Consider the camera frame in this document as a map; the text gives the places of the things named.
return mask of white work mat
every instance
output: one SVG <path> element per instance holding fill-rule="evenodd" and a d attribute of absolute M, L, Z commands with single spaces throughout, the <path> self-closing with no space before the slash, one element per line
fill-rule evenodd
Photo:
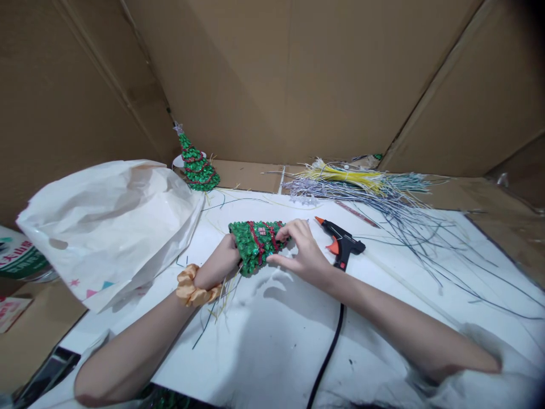
<path fill-rule="evenodd" d="M 314 221 L 314 216 L 329 220 L 355 236 L 366 235 L 378 240 L 388 237 L 384 231 L 370 226 L 332 201 L 321 201 L 317 207 L 303 206 L 291 202 L 285 195 L 227 189 L 216 189 L 208 196 L 209 203 L 204 205 L 191 244 L 178 258 L 180 266 L 169 267 L 140 299 L 130 301 L 121 309 L 85 316 L 61 346 L 81 352 L 85 349 L 82 345 L 87 342 L 88 346 L 94 340 L 90 339 L 91 335 L 94 336 L 105 322 L 115 333 L 122 331 L 175 289 L 176 276 L 186 261 L 198 265 L 205 262 L 223 234 L 228 232 L 231 222 L 309 219 L 313 236 L 331 262 L 334 256 L 325 249 L 331 243 L 331 237 Z M 358 206 L 373 220 L 384 220 L 365 205 Z M 433 212 L 451 220 L 457 226 L 451 228 L 452 232 L 463 237 L 487 261 L 467 251 L 470 259 L 479 261 L 479 265 L 545 304 L 543 292 L 462 213 Z M 544 321 L 522 319 L 478 301 L 446 279 L 441 280 L 443 288 L 439 290 L 436 281 L 407 248 L 360 240 L 367 249 L 358 256 L 351 255 L 347 274 L 398 297 L 447 325 L 455 327 L 453 322 L 480 325 L 536 365 L 545 363 Z M 292 246 L 288 247 L 292 249 L 285 249 L 282 254 L 296 252 Z M 448 267 L 481 297 L 522 315 L 545 317 L 544 308 L 527 295 L 461 260 L 453 252 L 439 250 L 431 255 L 435 261 Z M 372 260 L 393 270 L 427 301 L 409 291 Z M 247 407 L 262 402 L 261 407 L 304 407 L 333 338 L 338 310 L 337 301 L 297 276 L 265 266 L 256 276 L 241 279 L 237 291 L 231 293 L 225 311 L 217 322 L 211 317 L 192 350 L 209 317 L 206 307 L 198 312 L 152 381 L 215 405 L 231 403 Z M 360 395 L 365 395 L 362 388 L 371 390 L 391 379 L 399 379 L 405 373 L 406 363 L 399 354 L 363 318 L 348 310 L 321 390 L 327 391 L 332 401 L 338 402 L 339 397 L 358 400 Z M 323 397 L 317 403 L 324 403 Z"/>

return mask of white paper bag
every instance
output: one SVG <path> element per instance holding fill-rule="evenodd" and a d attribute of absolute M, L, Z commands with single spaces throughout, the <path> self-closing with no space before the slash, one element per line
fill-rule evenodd
<path fill-rule="evenodd" d="M 189 244 L 204 193 L 149 160 L 93 166 L 50 183 L 17 224 L 83 304 L 100 312 Z"/>

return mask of christmas tree craft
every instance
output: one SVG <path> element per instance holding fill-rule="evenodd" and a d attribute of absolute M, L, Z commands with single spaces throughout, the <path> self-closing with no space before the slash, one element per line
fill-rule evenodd
<path fill-rule="evenodd" d="M 175 125 L 174 129 L 177 131 L 182 145 L 184 170 L 189 179 L 187 184 L 194 190 L 212 190 L 220 182 L 220 176 L 203 156 L 203 153 L 191 144 L 183 132 L 182 125 L 178 123 Z"/>
<path fill-rule="evenodd" d="M 284 226 L 282 222 L 235 222 L 229 224 L 229 232 L 234 234 L 238 251 L 242 257 L 240 273 L 250 277 L 257 272 L 264 260 L 278 253 L 286 243 L 276 241 L 276 233 Z"/>

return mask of green sequin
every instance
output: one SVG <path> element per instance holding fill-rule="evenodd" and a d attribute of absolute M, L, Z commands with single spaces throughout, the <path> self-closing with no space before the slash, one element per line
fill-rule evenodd
<path fill-rule="evenodd" d="M 212 190 L 220 182 L 216 169 L 210 165 L 200 150 L 191 145 L 185 133 L 180 133 L 179 137 L 180 145 L 184 149 L 182 157 L 189 187 L 193 190 Z"/>
<path fill-rule="evenodd" d="M 242 258 L 242 268 L 240 273 L 244 277 L 250 277 L 252 274 L 256 274 L 259 269 L 259 246 L 255 242 L 259 242 L 262 248 L 262 265 L 266 264 L 265 259 L 276 253 L 275 245 L 273 243 L 273 236 L 280 230 L 280 227 L 284 226 L 282 222 L 253 222 L 254 235 L 251 232 L 250 222 L 234 222 L 229 224 L 229 232 L 234 234 L 235 241 L 237 243 L 238 252 Z M 276 241 L 276 247 L 282 250 L 286 243 Z"/>

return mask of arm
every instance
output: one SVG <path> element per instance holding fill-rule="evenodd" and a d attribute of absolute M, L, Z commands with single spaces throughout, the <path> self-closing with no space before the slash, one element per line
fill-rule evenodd
<path fill-rule="evenodd" d="M 267 262 L 277 263 L 310 284 L 346 304 L 369 320 L 385 338 L 427 376 L 437 382 L 464 369 L 499 373 L 500 364 L 485 350 L 452 328 L 412 306 L 329 264 L 308 223 L 289 222 L 277 240 L 295 239 L 295 258 L 274 254 Z"/>
<path fill-rule="evenodd" d="M 221 282 L 240 260 L 234 237 L 226 235 L 199 269 L 194 280 L 209 290 Z M 149 382 L 195 307 L 180 304 L 171 293 L 142 318 L 97 351 L 76 378 L 76 399 L 100 407 L 134 399 Z"/>

